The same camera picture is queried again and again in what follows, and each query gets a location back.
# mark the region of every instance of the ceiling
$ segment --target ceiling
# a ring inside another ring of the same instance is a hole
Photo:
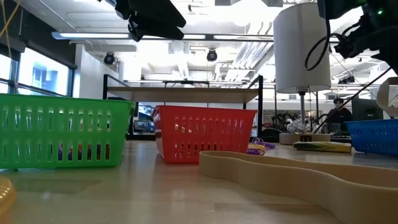
[[[275,16],[291,6],[268,7],[261,0],[240,0],[232,6],[216,6],[216,0],[172,1],[187,20],[186,34],[273,34]],[[120,19],[105,1],[96,0],[22,0],[21,5],[60,32],[127,32],[127,22]],[[331,21],[332,31],[341,32],[354,24],[362,14],[355,9]],[[75,41],[102,59],[115,51],[120,61],[139,58],[145,79],[175,79],[189,74],[192,80],[249,81],[256,75],[273,80],[275,67],[272,43],[209,42],[183,43],[183,54],[176,52],[168,40],[91,40]],[[209,49],[216,49],[218,59],[208,62]],[[349,74],[359,83],[366,83],[371,69],[381,62],[371,59],[374,52],[344,60],[337,53],[330,55],[333,83]]]

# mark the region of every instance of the camera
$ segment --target camera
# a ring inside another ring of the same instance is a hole
[[[107,65],[114,65],[116,63],[116,58],[114,57],[114,52],[106,53],[104,58],[104,63]]]
[[[215,62],[217,60],[217,53],[215,49],[210,49],[207,53],[207,61],[208,62]]]

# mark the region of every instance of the curved plastic strip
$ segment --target curved plastic strip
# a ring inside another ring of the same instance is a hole
[[[5,177],[0,177],[0,219],[7,214],[17,195],[11,181]]]
[[[347,224],[398,223],[398,170],[204,151],[200,172],[318,204]]]

